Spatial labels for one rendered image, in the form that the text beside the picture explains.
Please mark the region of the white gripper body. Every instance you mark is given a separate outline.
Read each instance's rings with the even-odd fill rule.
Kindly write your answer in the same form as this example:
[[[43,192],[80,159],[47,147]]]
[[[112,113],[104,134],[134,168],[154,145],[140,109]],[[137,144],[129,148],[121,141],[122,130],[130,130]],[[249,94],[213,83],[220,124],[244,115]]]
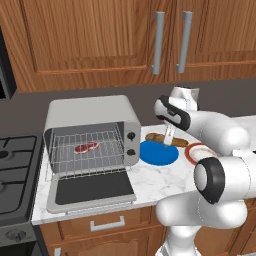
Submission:
[[[165,136],[164,136],[164,140],[163,143],[167,146],[171,146],[172,145],[172,141],[174,138],[174,133],[175,133],[175,126],[172,124],[169,124],[166,127],[166,132],[165,132]]]

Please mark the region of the brown baguette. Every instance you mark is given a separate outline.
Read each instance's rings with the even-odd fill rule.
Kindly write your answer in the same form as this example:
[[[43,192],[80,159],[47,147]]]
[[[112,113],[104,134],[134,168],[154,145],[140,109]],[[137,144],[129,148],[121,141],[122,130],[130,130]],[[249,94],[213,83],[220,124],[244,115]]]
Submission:
[[[158,133],[148,133],[145,136],[145,139],[149,141],[158,142],[158,143],[164,143],[165,136],[163,134],[158,134]],[[171,141],[171,146],[187,147],[188,145],[189,145],[189,142],[181,138],[174,137]]]

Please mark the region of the silver toaster oven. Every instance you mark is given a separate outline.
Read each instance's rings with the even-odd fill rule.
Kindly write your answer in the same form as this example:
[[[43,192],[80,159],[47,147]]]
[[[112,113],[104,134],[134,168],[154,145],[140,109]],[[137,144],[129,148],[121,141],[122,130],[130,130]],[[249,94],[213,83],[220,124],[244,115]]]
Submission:
[[[122,123],[120,131],[123,134],[126,161],[129,170],[139,160],[141,124],[129,101],[124,95],[101,96],[89,98],[59,99],[49,104],[45,128],[44,142],[48,156],[46,179],[54,180],[49,165],[49,146],[54,129],[77,127],[83,125]],[[136,134],[133,140],[127,138],[128,133]],[[129,156],[127,151],[134,149],[136,155]]]

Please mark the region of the raw red steak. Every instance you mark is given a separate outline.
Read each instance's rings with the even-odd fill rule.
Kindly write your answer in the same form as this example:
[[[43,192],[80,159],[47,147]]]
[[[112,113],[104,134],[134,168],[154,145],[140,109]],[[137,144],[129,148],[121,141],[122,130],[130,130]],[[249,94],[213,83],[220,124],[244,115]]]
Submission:
[[[91,142],[76,146],[74,149],[74,152],[76,154],[83,154],[83,153],[89,152],[90,150],[97,149],[98,147],[99,147],[98,142],[91,141]]]

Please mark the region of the toaster oven door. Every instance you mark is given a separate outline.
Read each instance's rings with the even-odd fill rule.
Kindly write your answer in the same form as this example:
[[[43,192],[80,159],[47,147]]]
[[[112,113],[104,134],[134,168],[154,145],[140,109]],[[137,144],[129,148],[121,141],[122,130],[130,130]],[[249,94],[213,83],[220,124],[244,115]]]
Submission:
[[[63,213],[116,204],[132,204],[136,195],[126,171],[51,182],[47,200],[50,213]]]

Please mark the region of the wooden base cupboard door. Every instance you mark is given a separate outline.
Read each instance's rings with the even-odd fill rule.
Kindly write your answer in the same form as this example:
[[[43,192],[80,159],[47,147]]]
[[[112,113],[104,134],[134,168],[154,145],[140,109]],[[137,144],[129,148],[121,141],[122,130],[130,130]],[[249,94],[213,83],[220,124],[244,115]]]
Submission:
[[[163,236],[162,226],[123,231],[47,247],[49,256],[155,256]]]
[[[246,201],[248,216],[231,248],[230,256],[256,253],[256,198]]]

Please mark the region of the black microwave oven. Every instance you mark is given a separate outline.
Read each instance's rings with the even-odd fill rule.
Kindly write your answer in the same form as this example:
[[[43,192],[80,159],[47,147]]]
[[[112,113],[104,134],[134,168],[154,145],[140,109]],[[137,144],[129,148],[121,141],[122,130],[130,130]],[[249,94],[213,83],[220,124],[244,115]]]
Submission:
[[[17,90],[2,29],[0,27],[0,101],[10,100]]]

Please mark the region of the blue plate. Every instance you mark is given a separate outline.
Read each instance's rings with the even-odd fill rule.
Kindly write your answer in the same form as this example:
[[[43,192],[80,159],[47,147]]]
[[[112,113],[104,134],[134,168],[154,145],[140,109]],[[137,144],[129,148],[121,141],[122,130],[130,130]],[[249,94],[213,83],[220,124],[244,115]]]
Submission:
[[[170,165],[178,157],[179,151],[175,146],[167,146],[154,141],[143,141],[140,143],[140,159],[150,165]]]

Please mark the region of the red-rimmed white bowl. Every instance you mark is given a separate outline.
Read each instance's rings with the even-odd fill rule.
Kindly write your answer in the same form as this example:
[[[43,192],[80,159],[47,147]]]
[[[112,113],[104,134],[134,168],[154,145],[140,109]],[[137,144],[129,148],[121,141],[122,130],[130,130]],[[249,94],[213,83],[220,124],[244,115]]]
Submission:
[[[216,157],[217,154],[202,143],[189,144],[184,151],[186,159],[193,165],[204,158]]]

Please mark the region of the wooden drawer front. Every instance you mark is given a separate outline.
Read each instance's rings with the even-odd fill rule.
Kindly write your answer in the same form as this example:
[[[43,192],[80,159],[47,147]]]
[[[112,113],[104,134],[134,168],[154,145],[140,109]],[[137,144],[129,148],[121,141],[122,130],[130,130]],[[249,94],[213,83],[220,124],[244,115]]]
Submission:
[[[60,221],[58,226],[61,231],[61,235],[64,238],[68,237],[82,237],[88,236],[91,233],[90,222],[93,221],[95,226],[117,223],[120,221],[120,217],[124,217],[125,225],[122,227],[114,228],[116,230],[129,230],[137,227],[144,227],[148,225],[154,225],[157,223],[152,216],[153,208],[143,207],[126,211],[119,211],[113,213],[106,213],[95,216],[88,216],[83,218],[74,218],[70,220]]]

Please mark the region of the black stove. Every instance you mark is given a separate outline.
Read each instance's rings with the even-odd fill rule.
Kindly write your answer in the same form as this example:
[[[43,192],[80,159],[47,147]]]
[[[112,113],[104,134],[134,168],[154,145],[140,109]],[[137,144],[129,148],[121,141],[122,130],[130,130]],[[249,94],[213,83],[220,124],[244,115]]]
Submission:
[[[0,256],[43,256],[31,222],[42,151],[41,134],[0,137]],[[13,229],[25,238],[8,239]]]

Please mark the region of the grey stove knob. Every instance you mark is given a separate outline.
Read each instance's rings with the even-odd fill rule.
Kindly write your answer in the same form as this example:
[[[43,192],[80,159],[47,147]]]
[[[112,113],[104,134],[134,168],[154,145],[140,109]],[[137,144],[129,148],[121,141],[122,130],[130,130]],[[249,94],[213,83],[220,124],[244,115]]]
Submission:
[[[18,229],[10,230],[6,233],[6,237],[15,242],[20,242],[26,236],[26,232]]]

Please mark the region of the wooden wall cupboard door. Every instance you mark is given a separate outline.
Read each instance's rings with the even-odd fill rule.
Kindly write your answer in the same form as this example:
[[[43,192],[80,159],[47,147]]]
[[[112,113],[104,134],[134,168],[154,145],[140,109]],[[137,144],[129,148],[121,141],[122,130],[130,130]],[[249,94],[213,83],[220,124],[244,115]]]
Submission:
[[[179,63],[184,20],[193,13],[185,70]],[[256,0],[173,0],[170,82],[256,78]]]
[[[169,31],[171,0],[0,0],[2,29],[18,91],[46,92],[165,81],[154,63],[154,15]]]

